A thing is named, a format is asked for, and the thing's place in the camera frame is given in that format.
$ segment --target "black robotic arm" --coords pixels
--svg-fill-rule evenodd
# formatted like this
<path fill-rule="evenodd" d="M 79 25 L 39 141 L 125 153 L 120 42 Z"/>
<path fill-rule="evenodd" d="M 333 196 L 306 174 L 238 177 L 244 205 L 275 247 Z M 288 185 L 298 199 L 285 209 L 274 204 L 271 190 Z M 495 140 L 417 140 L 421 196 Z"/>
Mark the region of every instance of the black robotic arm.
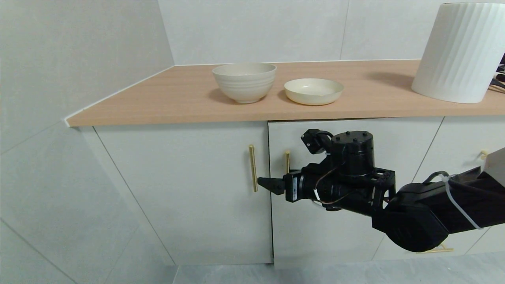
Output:
<path fill-rule="evenodd" d="M 395 172 L 375 167 L 371 133 L 309 129 L 301 140 L 311 154 L 326 152 L 323 161 L 258 184 L 289 202 L 309 199 L 327 211 L 370 216 L 373 228 L 406 250 L 428 251 L 451 233 L 505 223 L 505 188 L 479 167 L 451 177 L 436 172 L 396 192 Z M 446 182 L 431 182 L 439 175 Z"/>

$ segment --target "ribbed bowl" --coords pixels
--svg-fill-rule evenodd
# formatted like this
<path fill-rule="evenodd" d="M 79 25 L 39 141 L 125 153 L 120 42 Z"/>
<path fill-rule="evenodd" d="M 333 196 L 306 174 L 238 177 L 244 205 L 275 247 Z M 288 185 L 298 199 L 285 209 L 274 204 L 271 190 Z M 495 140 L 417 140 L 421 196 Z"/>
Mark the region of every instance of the ribbed bowl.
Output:
<path fill-rule="evenodd" d="M 267 95 L 275 80 L 277 66 L 268 63 L 236 63 L 212 70 L 221 91 L 241 104 L 259 101 Z"/>

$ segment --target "gray floor tile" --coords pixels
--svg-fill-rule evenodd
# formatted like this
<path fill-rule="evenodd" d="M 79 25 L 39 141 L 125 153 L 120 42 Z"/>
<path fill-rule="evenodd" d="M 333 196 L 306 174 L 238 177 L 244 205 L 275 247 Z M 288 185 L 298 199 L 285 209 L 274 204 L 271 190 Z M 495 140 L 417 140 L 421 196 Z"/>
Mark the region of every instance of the gray floor tile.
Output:
<path fill-rule="evenodd" d="M 181 266 L 174 284 L 404 284 L 505 282 L 505 252 L 275 270 L 273 265 Z"/>

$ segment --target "bowl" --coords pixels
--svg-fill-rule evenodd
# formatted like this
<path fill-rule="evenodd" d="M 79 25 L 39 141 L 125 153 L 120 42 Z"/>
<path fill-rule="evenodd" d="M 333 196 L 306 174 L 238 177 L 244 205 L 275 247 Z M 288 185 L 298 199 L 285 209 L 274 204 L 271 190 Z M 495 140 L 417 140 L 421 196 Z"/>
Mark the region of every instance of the bowl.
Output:
<path fill-rule="evenodd" d="M 344 86 L 339 82 L 319 78 L 303 78 L 284 84 L 286 96 L 299 104 L 322 106 L 336 101 Z"/>
<path fill-rule="evenodd" d="M 268 63 L 235 63 L 212 70 L 221 91 L 241 104 L 259 101 L 272 88 L 277 66 Z"/>

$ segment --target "label sticker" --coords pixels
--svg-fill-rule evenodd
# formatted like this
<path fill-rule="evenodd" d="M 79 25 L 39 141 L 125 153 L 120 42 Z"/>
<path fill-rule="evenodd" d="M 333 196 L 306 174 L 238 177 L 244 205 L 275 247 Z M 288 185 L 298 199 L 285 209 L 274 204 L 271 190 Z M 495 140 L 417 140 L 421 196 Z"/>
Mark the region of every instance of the label sticker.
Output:
<path fill-rule="evenodd" d="M 294 177 L 293 178 L 293 201 L 296 200 L 297 196 L 298 196 L 298 178 Z"/>

